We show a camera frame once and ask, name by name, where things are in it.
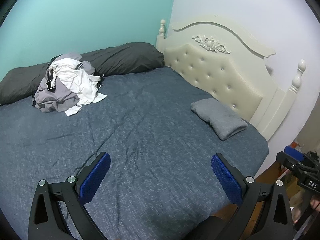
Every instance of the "white garment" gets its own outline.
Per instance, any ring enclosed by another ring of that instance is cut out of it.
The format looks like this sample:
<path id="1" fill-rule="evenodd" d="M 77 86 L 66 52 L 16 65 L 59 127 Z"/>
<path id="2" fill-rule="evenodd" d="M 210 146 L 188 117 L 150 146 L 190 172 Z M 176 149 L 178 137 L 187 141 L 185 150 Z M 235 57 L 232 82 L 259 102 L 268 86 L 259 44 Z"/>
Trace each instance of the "white garment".
<path id="1" fill-rule="evenodd" d="M 97 93 L 97 84 L 100 77 L 88 75 L 83 68 L 77 69 L 81 64 L 80 61 L 71 58 L 63 58 L 53 62 L 49 66 L 49 70 L 53 70 L 53 80 L 51 85 L 54 85 L 56 77 L 64 84 L 71 92 L 76 93 L 79 98 L 79 103 L 76 106 L 65 111 L 67 116 L 78 113 L 82 105 L 97 103 L 104 99 L 107 95 Z"/>

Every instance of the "folded towel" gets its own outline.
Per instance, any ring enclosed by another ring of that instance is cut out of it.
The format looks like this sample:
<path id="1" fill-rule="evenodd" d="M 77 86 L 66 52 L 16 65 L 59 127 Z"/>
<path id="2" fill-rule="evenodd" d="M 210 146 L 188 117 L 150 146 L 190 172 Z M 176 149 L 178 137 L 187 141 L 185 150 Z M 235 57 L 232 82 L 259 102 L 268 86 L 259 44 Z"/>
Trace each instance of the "folded towel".
<path id="1" fill-rule="evenodd" d="M 222 141 L 246 129 L 248 126 L 230 107 L 214 98 L 202 99 L 192 103 L 191 110 L 203 121 L 210 123 Z"/>

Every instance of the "bedpost finial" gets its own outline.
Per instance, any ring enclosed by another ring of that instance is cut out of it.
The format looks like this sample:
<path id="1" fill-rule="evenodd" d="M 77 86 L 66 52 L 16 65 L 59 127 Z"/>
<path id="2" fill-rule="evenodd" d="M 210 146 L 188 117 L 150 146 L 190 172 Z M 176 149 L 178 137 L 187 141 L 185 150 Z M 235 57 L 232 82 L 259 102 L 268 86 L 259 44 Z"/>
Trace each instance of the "bedpost finial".
<path id="1" fill-rule="evenodd" d="M 300 86 L 301 86 L 301 76 L 304 73 L 304 71 L 306 70 L 307 64 L 306 62 L 302 59 L 299 61 L 298 63 L 298 72 L 296 74 L 296 76 L 294 77 L 294 79 L 292 79 L 291 82 L 291 86 L 290 86 L 290 90 L 292 90 L 293 92 L 297 93 Z"/>
<path id="2" fill-rule="evenodd" d="M 162 19 L 162 20 L 160 21 L 159 35 L 164 36 L 164 25 L 165 25 L 165 20 Z"/>

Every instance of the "mattress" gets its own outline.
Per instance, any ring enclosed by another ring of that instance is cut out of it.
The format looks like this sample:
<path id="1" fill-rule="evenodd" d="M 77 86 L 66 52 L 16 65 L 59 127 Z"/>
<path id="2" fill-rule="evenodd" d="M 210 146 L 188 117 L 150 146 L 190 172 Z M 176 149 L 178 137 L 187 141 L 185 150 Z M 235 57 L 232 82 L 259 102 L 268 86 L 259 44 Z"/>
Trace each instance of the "mattress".
<path id="1" fill-rule="evenodd" d="M 101 151 L 110 154 L 111 168 L 85 207 L 108 239 L 126 240 L 181 239 L 224 206 L 213 154 L 245 176 L 268 154 L 251 125 L 221 141 L 190 109 L 212 96 L 168 67 L 109 76 L 100 92 L 108 97 L 71 117 L 42 113 L 31 98 L 0 106 L 0 208 L 22 240 L 38 181 L 64 181 Z"/>

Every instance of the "carved floral ornament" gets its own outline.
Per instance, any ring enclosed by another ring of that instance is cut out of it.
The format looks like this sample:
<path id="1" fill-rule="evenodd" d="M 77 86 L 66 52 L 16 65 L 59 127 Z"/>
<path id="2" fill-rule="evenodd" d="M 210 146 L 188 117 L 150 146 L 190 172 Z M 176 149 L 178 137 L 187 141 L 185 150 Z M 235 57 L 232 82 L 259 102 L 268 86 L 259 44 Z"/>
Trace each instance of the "carved floral ornament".
<path id="1" fill-rule="evenodd" d="M 226 54 L 231 53 L 224 44 L 220 44 L 218 40 L 215 40 L 215 37 L 207 38 L 206 36 L 193 36 L 192 39 L 198 42 L 200 46 L 206 50 L 214 51 L 215 53 L 218 51 Z"/>

